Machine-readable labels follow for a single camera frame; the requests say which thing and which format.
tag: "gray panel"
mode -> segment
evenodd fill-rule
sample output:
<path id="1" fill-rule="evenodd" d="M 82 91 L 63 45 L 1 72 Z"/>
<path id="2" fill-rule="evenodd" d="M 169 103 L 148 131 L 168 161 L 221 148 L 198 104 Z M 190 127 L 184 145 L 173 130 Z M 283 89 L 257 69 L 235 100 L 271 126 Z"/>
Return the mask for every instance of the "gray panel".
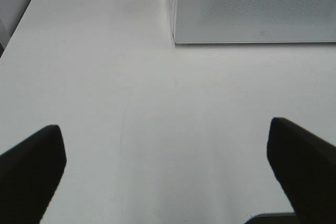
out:
<path id="1" fill-rule="evenodd" d="M 175 0 L 179 43 L 336 41 L 336 0 Z"/>

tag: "white tabletop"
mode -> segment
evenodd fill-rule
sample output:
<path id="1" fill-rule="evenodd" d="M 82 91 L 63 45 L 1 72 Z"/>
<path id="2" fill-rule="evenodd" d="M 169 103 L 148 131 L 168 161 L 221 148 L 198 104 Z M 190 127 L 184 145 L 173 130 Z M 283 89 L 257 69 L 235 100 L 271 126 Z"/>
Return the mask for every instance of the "white tabletop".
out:
<path id="1" fill-rule="evenodd" d="M 244 223 L 292 208 L 266 159 L 287 117 L 336 143 L 336 47 L 175 47 L 165 0 L 32 0 L 0 59 L 0 152 L 59 124 L 42 223 Z"/>

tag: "white table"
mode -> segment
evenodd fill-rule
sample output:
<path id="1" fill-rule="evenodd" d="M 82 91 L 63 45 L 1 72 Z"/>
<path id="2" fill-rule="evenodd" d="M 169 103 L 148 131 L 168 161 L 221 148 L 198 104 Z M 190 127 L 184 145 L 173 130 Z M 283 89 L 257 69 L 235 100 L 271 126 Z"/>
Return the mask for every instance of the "white table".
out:
<path id="1" fill-rule="evenodd" d="M 285 116 L 336 143 L 335 45 L 175 47 L 165 0 L 32 0 L 0 59 L 0 152 L 59 124 L 42 223 L 244 223 L 291 211 L 266 159 Z"/>

